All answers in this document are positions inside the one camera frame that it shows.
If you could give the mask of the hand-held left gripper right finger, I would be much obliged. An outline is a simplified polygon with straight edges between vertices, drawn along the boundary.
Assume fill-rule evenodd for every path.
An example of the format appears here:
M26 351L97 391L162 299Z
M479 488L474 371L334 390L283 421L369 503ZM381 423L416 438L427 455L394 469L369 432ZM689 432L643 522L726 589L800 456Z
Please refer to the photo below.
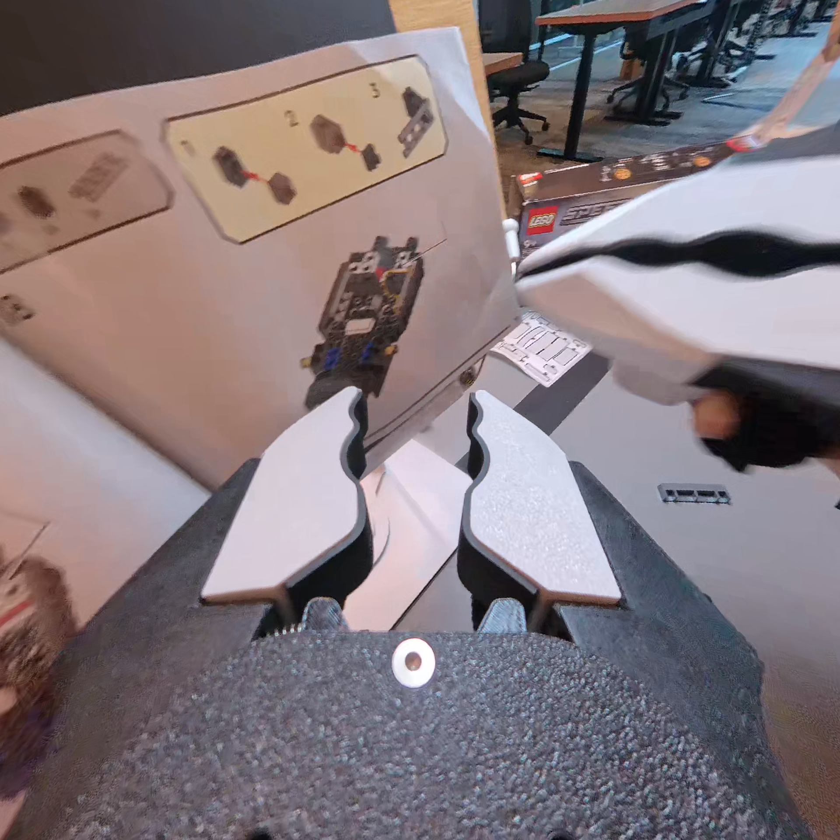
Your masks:
M488 393L469 397L459 579L475 608L510 599L538 631L557 605L623 599L566 454Z

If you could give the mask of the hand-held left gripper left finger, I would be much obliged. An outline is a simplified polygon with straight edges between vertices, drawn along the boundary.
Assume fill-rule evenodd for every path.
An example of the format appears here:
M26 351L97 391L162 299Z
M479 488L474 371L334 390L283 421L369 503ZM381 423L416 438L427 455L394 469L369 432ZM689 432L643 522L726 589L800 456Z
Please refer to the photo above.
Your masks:
M206 605L343 605L371 572L366 401L355 386L289 426L264 452L202 589Z

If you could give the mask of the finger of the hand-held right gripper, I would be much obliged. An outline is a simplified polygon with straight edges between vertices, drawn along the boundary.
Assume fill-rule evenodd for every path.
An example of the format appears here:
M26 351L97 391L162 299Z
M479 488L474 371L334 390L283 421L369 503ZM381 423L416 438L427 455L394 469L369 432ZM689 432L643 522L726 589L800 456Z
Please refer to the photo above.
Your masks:
M586 220L525 257L519 274L614 258L651 269L795 274L839 263L838 123L760 149Z
M695 265L524 260L522 303L590 344L646 398L752 383L838 398L837 266L749 279Z

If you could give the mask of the black lego grille piece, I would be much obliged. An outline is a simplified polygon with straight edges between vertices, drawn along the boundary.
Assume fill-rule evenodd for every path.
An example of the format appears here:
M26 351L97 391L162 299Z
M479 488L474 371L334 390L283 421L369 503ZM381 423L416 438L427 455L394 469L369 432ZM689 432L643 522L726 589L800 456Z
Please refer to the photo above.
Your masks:
M669 504L732 504L725 486L710 484L663 483L657 486L659 498Z

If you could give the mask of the lego set cardboard box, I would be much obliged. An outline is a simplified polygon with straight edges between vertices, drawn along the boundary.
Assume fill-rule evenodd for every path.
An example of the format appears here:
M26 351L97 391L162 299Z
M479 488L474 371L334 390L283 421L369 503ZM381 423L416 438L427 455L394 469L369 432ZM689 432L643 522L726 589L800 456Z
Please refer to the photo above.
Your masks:
M704 172L737 152L733 141L605 158L514 175L508 217L518 222L521 257L660 186Z

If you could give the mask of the lego instruction booklet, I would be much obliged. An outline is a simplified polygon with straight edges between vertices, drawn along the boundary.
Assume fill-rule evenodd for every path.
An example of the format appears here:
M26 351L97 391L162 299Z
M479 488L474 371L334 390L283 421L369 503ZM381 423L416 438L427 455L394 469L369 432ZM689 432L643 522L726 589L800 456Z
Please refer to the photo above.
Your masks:
M459 399L518 315L498 193L455 27L2 117L2 812L106 604L142 706L178 588L273 606L202 589L289 426L359 388L366 471Z

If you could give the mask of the person's right hand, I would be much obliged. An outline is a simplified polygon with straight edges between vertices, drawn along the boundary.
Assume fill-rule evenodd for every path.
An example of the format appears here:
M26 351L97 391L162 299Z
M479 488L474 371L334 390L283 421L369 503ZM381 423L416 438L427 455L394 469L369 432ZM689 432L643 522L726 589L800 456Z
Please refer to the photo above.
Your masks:
M726 391L706 392L691 403L694 434L701 440L729 440L742 419L742 400Z

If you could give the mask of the black office chair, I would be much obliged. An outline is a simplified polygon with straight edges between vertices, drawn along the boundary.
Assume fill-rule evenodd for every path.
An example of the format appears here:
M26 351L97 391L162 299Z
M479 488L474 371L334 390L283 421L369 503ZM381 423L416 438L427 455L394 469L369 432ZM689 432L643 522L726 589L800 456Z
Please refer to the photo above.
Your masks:
M487 75L490 101L506 99L504 106L492 114L493 127L519 129L525 145L531 145L533 137L525 120L541 122L542 131L550 126L546 117L524 110L519 104L524 92L534 90L550 74L550 67L545 61L530 57L534 20L532 3L478 1L477 17L483 53L512 53L518 60L513 67L494 70Z
M638 60L643 66L642 75L619 87L607 96L612 106L604 117L606 121L633 123L661 128L682 117L674 111L664 91L665 74L673 57L677 30L653 38L644 38L640 30L627 30L621 50L623 60Z

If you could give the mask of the small white printed sheet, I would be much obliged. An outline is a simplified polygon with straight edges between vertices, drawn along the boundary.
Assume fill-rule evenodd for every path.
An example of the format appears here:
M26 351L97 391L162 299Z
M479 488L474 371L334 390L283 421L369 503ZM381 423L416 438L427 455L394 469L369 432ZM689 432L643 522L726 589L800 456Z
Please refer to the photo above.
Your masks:
M563 332L541 314L523 309L518 324L490 350L521 373L549 388L590 352L590 344Z

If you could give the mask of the long wooden desk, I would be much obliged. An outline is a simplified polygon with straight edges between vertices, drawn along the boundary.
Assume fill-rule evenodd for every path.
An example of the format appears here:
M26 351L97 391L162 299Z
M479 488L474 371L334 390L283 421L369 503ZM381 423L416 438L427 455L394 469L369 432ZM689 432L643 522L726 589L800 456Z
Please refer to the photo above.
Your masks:
M617 28L640 30L646 36L658 36L678 29L685 18L694 22L708 16L707 2L700 1L597 1L550 12L541 2L534 24L539 31L537 58L543 58L545 39L550 28L568 35L582 36L583 46L576 71L570 117L562 149L543 146L537 155L554 161L593 163L597 157L579 151L585 105L592 78L595 41L599 35Z

